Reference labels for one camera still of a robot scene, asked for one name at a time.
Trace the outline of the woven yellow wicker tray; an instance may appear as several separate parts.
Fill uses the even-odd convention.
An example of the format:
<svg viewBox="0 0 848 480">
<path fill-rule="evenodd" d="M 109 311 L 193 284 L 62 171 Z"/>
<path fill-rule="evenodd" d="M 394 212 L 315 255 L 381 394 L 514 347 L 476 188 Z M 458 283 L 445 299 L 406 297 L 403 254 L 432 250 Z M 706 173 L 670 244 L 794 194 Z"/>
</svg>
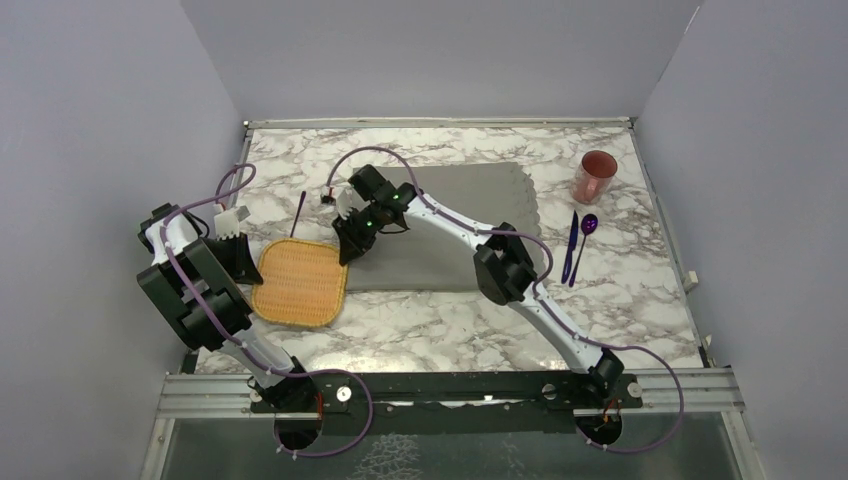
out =
<svg viewBox="0 0 848 480">
<path fill-rule="evenodd" d="M 315 329 L 330 325 L 342 310 L 348 268 L 333 245 L 283 238 L 262 251 L 253 287 L 256 314 L 276 325 Z"/>
</svg>

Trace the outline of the grey scalloped cloth placemat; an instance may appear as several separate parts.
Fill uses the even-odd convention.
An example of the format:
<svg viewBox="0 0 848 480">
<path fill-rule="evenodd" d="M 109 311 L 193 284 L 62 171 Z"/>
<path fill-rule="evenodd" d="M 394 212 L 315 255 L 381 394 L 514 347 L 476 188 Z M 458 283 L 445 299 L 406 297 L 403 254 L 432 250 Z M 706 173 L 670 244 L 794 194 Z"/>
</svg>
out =
<svg viewBox="0 0 848 480">
<path fill-rule="evenodd" d="M 473 257 L 478 231 L 508 223 L 524 233 L 522 240 L 536 272 L 546 255 L 538 244 L 540 215 L 535 184 L 515 162 L 380 167 L 380 174 L 399 187 L 417 184 L 427 196 L 414 202 L 404 219 L 406 232 L 390 225 L 362 257 L 348 265 L 347 289 L 477 290 Z"/>
</svg>

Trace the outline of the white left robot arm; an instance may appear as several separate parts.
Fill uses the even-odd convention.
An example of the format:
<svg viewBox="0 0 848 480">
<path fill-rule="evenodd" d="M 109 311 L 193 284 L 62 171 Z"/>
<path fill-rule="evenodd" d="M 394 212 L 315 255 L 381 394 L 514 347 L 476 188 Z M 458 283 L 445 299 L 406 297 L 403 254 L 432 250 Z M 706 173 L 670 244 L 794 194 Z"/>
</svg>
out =
<svg viewBox="0 0 848 480">
<path fill-rule="evenodd" d="M 137 282 L 179 339 L 191 350 L 219 351 L 248 369 L 264 402 L 306 408 L 317 390 L 302 364 L 253 325 L 241 291 L 260 286 L 244 233 L 212 238 L 207 224 L 165 203 L 140 225 L 138 238 L 152 254 Z"/>
</svg>

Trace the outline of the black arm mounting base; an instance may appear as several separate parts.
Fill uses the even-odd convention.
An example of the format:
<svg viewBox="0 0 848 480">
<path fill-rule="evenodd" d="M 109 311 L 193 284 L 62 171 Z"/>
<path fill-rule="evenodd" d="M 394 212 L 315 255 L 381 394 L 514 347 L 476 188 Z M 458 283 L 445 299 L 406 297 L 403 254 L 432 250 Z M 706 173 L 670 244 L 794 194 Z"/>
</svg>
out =
<svg viewBox="0 0 848 480">
<path fill-rule="evenodd" d="M 579 415 L 642 407 L 637 379 L 622 375 L 602 399 L 585 376 L 565 370 L 323 374 L 264 390 L 248 380 L 253 414 L 270 414 L 286 432 L 378 434 L 567 433 Z"/>
</svg>

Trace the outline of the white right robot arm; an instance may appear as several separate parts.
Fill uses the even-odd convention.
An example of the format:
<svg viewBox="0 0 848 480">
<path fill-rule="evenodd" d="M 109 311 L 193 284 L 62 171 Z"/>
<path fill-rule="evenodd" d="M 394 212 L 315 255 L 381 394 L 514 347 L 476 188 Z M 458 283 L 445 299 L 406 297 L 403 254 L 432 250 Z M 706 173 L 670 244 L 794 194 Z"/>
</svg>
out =
<svg viewBox="0 0 848 480">
<path fill-rule="evenodd" d="M 524 245 L 529 235 L 508 223 L 495 226 L 461 215 L 415 182 L 394 186 L 372 165 L 357 170 L 349 184 L 349 189 L 326 185 L 321 190 L 322 203 L 337 209 L 332 227 L 339 239 L 340 264 L 364 256 L 383 227 L 421 220 L 471 251 L 481 293 L 520 314 L 555 347 L 569 369 L 580 375 L 577 393 L 585 404 L 600 407 L 616 395 L 623 363 L 609 348 L 589 339 L 548 294 Z"/>
</svg>

